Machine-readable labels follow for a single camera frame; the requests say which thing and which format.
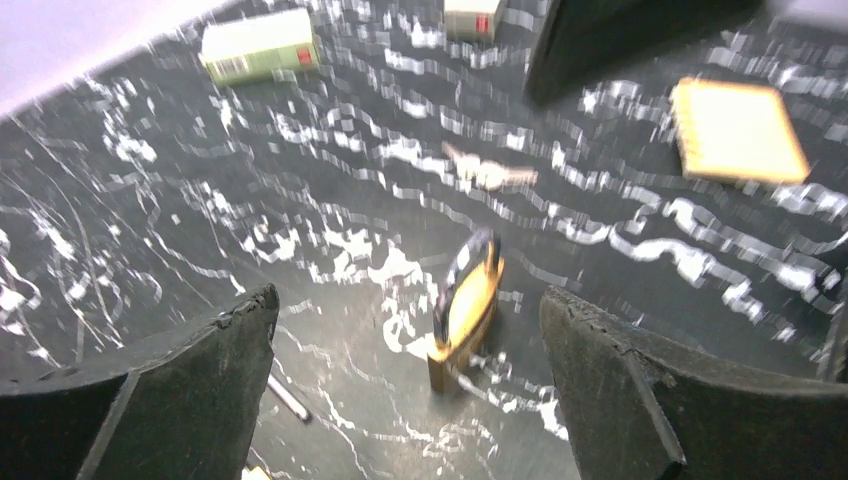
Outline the brass padlock long shackle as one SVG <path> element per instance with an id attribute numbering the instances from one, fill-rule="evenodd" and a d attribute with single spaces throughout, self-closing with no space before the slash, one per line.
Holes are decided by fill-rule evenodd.
<path id="1" fill-rule="evenodd" d="M 311 421 L 308 408 L 274 375 L 268 377 L 267 387 L 301 422 Z M 242 469 L 241 480 L 271 480 L 271 476 L 264 467 L 248 463 Z"/>

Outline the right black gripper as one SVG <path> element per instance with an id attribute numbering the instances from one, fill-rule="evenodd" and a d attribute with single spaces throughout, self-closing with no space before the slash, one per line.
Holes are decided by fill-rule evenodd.
<path id="1" fill-rule="evenodd" d="M 551 106 L 614 68 L 738 25 L 760 1 L 552 1 L 525 77 L 533 106 Z"/>

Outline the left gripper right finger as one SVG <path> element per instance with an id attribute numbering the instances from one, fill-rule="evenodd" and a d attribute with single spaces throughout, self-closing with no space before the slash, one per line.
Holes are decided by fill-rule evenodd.
<path id="1" fill-rule="evenodd" d="M 557 286 L 542 337 L 584 479 L 843 479 L 847 316 L 814 379 L 724 360 Z"/>

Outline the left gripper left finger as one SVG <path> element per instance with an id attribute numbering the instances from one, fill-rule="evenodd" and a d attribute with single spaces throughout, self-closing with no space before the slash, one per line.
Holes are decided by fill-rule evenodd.
<path id="1" fill-rule="evenodd" d="M 237 479 L 274 357 L 266 284 L 170 330 L 1 384 L 5 479 Z"/>

